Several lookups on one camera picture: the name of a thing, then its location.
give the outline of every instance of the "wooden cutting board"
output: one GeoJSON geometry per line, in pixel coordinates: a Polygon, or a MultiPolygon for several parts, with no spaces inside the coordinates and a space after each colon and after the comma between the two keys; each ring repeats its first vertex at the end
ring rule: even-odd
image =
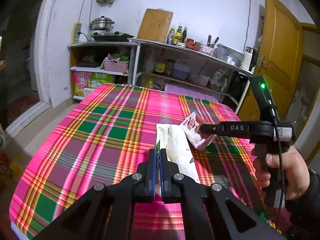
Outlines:
{"type": "Polygon", "coordinates": [[[140,25],[137,39],[165,42],[173,12],[147,9],[140,25]]]}

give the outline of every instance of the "white label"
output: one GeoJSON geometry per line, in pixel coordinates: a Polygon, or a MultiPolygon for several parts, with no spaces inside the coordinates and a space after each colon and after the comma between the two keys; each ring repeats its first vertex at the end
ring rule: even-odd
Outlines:
{"type": "MultiPolygon", "coordinates": [[[[278,127],[279,139],[283,142],[290,142],[292,135],[291,127],[278,127]]],[[[276,130],[273,132],[273,140],[277,141],[276,130]]]]}

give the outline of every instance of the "metal screw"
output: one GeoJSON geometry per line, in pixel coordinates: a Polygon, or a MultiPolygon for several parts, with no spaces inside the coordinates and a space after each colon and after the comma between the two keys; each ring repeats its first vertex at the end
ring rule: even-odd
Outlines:
{"type": "Polygon", "coordinates": [[[102,183],[98,183],[93,186],[95,190],[102,190],[104,188],[104,185],[102,183]]]}
{"type": "Polygon", "coordinates": [[[142,175],[140,173],[134,173],[134,174],[132,174],[132,178],[135,180],[138,180],[138,179],[142,178],[142,175]]]}
{"type": "Polygon", "coordinates": [[[212,189],[213,189],[214,191],[220,191],[220,190],[222,190],[222,186],[221,186],[221,184],[219,184],[219,183],[214,183],[211,187],[212,187],[212,189]]]}
{"type": "Polygon", "coordinates": [[[183,174],[181,174],[181,173],[176,173],[173,177],[176,180],[182,180],[184,178],[183,174]]]}

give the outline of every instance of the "yellow door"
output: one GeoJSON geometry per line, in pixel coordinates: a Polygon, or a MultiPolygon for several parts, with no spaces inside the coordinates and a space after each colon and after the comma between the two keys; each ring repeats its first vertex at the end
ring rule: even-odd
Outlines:
{"type": "MultiPolygon", "coordinates": [[[[303,54],[301,23],[279,1],[266,0],[266,17],[254,75],[263,75],[279,119],[283,119],[292,101],[303,54]]],[[[251,89],[238,112],[243,121],[260,119],[260,111],[251,89]]]]}

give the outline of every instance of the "doorway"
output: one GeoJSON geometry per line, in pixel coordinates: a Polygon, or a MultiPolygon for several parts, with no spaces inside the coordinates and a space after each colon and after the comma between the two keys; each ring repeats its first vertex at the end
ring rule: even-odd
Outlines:
{"type": "Polygon", "coordinates": [[[7,2],[0,22],[0,123],[5,130],[39,102],[34,37],[42,0],[7,2]]]}

